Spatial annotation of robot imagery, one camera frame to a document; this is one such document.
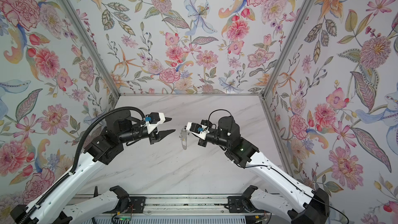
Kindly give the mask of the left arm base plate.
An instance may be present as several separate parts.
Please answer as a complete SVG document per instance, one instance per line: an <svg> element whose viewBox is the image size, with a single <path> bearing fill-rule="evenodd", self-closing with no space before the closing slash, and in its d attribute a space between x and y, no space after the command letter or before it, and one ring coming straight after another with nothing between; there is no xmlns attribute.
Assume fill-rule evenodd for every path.
<svg viewBox="0 0 398 224"><path fill-rule="evenodd" d="M106 214L128 213L142 214L144 212L146 197L129 197L119 200L116 207L106 211Z"/></svg>

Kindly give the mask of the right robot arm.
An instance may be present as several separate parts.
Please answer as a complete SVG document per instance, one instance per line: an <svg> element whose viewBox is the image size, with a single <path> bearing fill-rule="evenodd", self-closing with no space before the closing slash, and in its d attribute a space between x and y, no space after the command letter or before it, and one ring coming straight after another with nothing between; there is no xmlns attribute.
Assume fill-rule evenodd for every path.
<svg viewBox="0 0 398 224"><path fill-rule="evenodd" d="M297 181L276 166L257 146L243 138L232 116L219 119L217 125L209 120L188 123L186 130L199 138L198 145L208 143L224 149L224 154L236 166L249 170L273 186L273 195L250 185L239 197L239 207L247 213L263 211L292 224L325 224L330 216L329 195Z"/></svg>

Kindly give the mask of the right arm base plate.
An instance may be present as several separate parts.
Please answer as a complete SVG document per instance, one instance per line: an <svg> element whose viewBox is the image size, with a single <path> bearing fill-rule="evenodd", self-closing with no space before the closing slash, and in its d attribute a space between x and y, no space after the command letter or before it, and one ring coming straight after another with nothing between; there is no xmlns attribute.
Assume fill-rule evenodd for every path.
<svg viewBox="0 0 398 224"><path fill-rule="evenodd" d="M242 196L228 196L227 204L224 207L229 213L243 214L265 214L268 211L255 208L248 198Z"/></svg>

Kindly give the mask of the steel key holder plate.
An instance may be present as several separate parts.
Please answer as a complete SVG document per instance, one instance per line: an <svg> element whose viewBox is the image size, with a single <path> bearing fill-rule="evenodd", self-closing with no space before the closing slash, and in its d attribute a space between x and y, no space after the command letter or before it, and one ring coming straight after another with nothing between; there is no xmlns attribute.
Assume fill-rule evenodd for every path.
<svg viewBox="0 0 398 224"><path fill-rule="evenodd" d="M183 150L187 149L187 139L188 139L188 134L187 134L187 130L186 130L187 126L184 126L181 131L180 131L180 140L181 140L181 146Z"/></svg>

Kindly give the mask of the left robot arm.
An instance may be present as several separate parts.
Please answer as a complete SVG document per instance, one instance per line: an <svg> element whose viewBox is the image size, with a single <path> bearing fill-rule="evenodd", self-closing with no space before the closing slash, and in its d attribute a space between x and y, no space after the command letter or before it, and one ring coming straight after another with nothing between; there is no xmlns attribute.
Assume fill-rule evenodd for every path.
<svg viewBox="0 0 398 224"><path fill-rule="evenodd" d="M132 106L115 108L99 117L83 133L72 166L44 193L28 205L19 204L10 215L17 224L78 224L96 215L124 212L131 207L130 195L114 186L102 195L66 208L69 201L95 174L109 165L124 146L148 139L157 143L174 132L158 131L171 121L164 113L145 115Z"/></svg>

